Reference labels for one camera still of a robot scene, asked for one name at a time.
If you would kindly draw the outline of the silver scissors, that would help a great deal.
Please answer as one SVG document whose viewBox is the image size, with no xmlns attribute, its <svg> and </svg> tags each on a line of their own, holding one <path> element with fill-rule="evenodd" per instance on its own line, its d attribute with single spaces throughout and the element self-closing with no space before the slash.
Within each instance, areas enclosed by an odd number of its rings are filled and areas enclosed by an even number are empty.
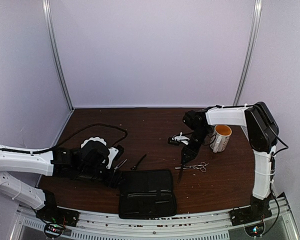
<svg viewBox="0 0 300 240">
<path fill-rule="evenodd" d="M 176 166 L 174 169 L 175 170 L 189 170 L 189 169 L 194 169 L 194 170 L 199 170 L 202 173 L 205 173 L 207 171 L 206 167 L 209 165 L 209 163 L 201 162 L 200 164 L 195 164 L 195 165 L 181 165 L 181 166 Z"/>
<path fill-rule="evenodd" d="M 120 169 L 127 161 L 128 161 L 127 159 L 121 161 L 121 162 L 114 168 L 114 170 L 116 171 L 116 170 Z"/>
</svg>

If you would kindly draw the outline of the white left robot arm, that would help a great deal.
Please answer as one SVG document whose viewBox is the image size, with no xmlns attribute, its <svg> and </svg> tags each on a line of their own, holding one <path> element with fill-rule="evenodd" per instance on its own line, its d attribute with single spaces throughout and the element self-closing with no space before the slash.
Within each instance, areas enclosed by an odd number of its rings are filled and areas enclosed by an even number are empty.
<svg viewBox="0 0 300 240">
<path fill-rule="evenodd" d="M 121 145 L 107 146 L 100 137 L 86 139 L 79 148 L 50 149 L 9 148 L 0 144 L 0 192 L 12 200 L 42 211 L 51 222 L 62 218 L 55 195 L 30 186 L 10 175 L 10 172 L 34 173 L 46 177 L 101 180 L 110 187 L 119 181 L 119 171 L 113 162 L 124 153 Z"/>
</svg>

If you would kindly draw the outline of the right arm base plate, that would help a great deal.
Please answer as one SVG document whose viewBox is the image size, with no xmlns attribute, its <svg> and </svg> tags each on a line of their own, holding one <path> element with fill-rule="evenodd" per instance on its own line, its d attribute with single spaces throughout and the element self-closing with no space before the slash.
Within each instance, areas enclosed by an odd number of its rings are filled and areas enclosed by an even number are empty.
<svg viewBox="0 0 300 240">
<path fill-rule="evenodd" d="M 266 232 L 265 219 L 272 216 L 270 210 L 254 214 L 252 207 L 234 207 L 229 212 L 232 226 L 244 226 L 245 233 L 252 238 L 261 237 Z"/>
</svg>

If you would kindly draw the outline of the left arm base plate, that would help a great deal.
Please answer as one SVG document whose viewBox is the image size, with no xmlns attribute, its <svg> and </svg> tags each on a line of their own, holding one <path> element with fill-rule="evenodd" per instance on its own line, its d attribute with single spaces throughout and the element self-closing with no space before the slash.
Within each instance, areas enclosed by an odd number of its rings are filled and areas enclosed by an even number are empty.
<svg viewBox="0 0 300 240">
<path fill-rule="evenodd" d="M 47 207 L 40 210 L 33 209 L 35 216 L 44 223 L 43 233 L 50 239 L 60 237 L 67 227 L 76 227 L 80 213 L 60 207 Z"/>
</svg>

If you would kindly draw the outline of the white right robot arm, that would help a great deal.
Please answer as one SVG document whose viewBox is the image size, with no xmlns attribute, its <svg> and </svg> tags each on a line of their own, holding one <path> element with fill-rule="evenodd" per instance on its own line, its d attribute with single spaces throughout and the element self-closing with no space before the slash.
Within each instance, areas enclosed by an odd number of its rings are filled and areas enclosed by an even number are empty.
<svg viewBox="0 0 300 240">
<path fill-rule="evenodd" d="M 254 186 L 246 216 L 251 221 L 264 216 L 269 207 L 269 196 L 272 193 L 275 175 L 275 156 L 279 153 L 276 147 L 280 142 L 279 127 L 267 105 L 259 101 L 253 105 L 209 106 L 202 110 L 186 112 L 182 120 L 192 130 L 188 143 L 181 150 L 182 170 L 187 163 L 197 157 L 208 135 L 209 127 L 217 125 L 246 127 L 255 160 Z"/>
</svg>

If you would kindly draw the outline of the black zip tool case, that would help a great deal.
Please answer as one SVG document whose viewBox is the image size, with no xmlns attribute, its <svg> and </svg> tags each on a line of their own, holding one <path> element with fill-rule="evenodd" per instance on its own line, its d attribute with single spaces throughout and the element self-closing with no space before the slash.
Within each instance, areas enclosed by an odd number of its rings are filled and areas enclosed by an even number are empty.
<svg viewBox="0 0 300 240">
<path fill-rule="evenodd" d="M 169 169 L 124 171 L 121 178 L 118 204 L 121 219 L 146 220 L 177 214 Z"/>
</svg>

